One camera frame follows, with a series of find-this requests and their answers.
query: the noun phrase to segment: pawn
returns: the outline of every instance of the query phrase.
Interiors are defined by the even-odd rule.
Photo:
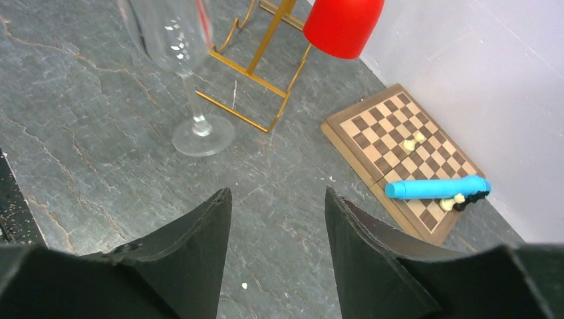
[[[464,195],[456,194],[453,198],[443,198],[440,201],[440,206],[444,211],[451,211],[454,204],[463,203],[465,200]]]
[[[417,134],[415,134],[415,138],[413,140],[405,140],[404,141],[404,148],[410,152],[415,150],[415,145],[417,145],[417,143],[423,143],[426,140],[425,136],[419,132]]]

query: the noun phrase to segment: glass base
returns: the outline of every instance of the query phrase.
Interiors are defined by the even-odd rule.
[[[223,116],[209,115],[206,120],[212,129],[210,134],[199,136],[192,128],[194,119],[180,124],[172,135],[172,145],[184,155],[196,158],[214,155],[230,145],[235,137],[235,127]]]

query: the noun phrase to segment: black surface edge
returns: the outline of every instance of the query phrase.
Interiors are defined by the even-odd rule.
[[[0,148],[0,243],[45,245],[37,222]]]

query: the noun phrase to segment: black chess piece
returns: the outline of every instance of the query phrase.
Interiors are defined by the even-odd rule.
[[[454,208],[455,211],[463,211],[470,203],[476,203],[480,199],[486,198],[486,196],[488,196],[489,194],[489,191],[479,191],[475,194],[470,194],[466,197],[466,200],[464,200],[464,202],[454,204],[452,208]]]

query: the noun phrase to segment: stone floor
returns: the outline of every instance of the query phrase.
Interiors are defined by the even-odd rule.
[[[214,2],[220,42],[250,1]],[[295,14],[303,19],[309,9],[300,0]],[[270,18],[256,10],[226,55],[247,64]],[[272,134],[230,117],[232,146],[187,158],[170,143],[190,115],[182,83],[140,55],[120,19],[112,1],[0,0],[0,146],[48,245],[78,255],[109,251],[230,187],[218,318],[339,318],[326,186],[395,223],[319,125],[384,85],[361,61],[314,49]],[[299,31],[281,25],[257,74],[286,86],[306,47]],[[264,124],[281,102],[212,59],[198,76],[199,88]],[[205,111],[227,115],[211,104]],[[483,202],[445,245],[473,252],[520,240]]]

